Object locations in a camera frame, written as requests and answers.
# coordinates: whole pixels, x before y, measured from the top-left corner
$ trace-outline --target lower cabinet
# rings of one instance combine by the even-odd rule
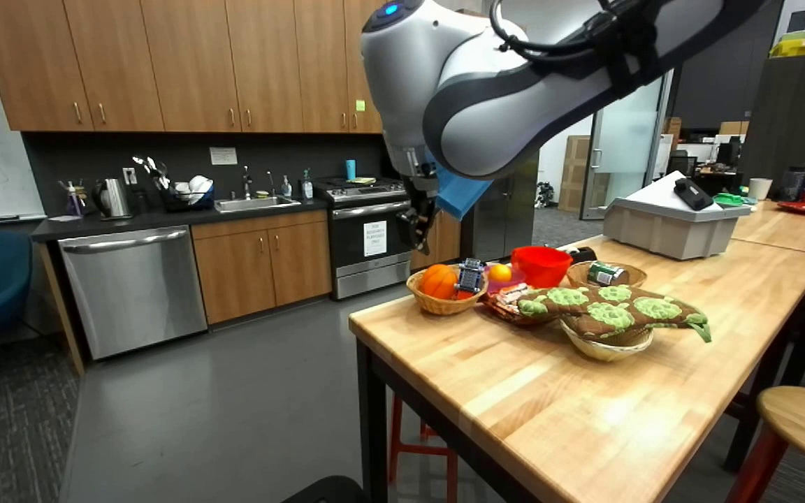
[[[330,295],[323,214],[193,226],[206,321]]]
[[[426,254],[411,253],[411,268],[425,268],[429,263],[449,263],[460,258],[460,225],[449,214],[435,214],[426,231]]]

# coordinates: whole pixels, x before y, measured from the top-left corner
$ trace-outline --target orange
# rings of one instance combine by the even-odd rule
[[[457,268],[435,263],[421,272],[419,292],[435,300],[451,300],[454,285],[457,285]]]
[[[507,263],[492,263],[492,267],[485,268],[485,277],[488,277],[492,285],[507,285],[512,277],[514,277],[514,272],[512,272]]]

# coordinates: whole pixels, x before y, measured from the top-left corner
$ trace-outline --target wooden countertop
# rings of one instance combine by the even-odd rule
[[[702,307],[713,344],[656,330],[647,353],[594,363],[554,330],[485,312],[435,320],[411,298],[358,312],[349,328],[538,502],[660,502],[805,295],[805,254],[731,240],[721,258],[672,263],[586,245],[646,268],[647,292]]]
[[[731,240],[805,253],[805,215],[762,201],[752,215],[737,218]]]

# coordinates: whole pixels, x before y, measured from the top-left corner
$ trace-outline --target stovetop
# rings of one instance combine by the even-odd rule
[[[401,179],[323,179],[315,186],[327,201],[373,201],[373,198],[404,198]]]

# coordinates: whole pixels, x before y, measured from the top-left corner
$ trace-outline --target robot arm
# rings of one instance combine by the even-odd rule
[[[359,54],[394,172],[425,194],[438,169],[496,179],[547,138],[737,29],[762,0],[597,3],[556,45],[527,43],[499,17],[499,0],[488,21],[432,0],[383,3],[363,27]]]

